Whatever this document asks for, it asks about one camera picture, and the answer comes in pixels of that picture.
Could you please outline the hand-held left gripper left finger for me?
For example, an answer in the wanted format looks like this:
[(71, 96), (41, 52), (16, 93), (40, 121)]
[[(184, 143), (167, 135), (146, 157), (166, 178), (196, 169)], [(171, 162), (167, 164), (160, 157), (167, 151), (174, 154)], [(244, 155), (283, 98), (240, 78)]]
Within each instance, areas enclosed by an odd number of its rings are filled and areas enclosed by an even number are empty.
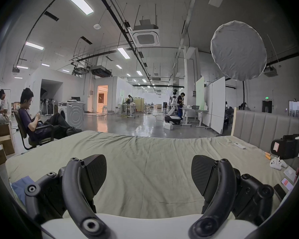
[(38, 224), (62, 218), (68, 211), (80, 231), (90, 239), (109, 239), (108, 226), (96, 216), (93, 202), (107, 174), (104, 155), (70, 158), (58, 173), (49, 172), (24, 188), (27, 214)]

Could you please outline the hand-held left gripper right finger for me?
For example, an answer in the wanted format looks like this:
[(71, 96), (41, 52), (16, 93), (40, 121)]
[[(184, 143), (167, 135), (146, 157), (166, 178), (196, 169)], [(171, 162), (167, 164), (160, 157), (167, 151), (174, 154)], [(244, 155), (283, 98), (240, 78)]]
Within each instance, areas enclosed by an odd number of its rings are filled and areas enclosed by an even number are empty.
[(202, 197), (202, 217), (191, 225), (191, 239), (213, 236), (232, 213), (236, 220), (259, 226), (270, 217), (274, 189), (250, 174), (241, 174), (228, 159), (195, 155), (191, 164), (193, 182)]

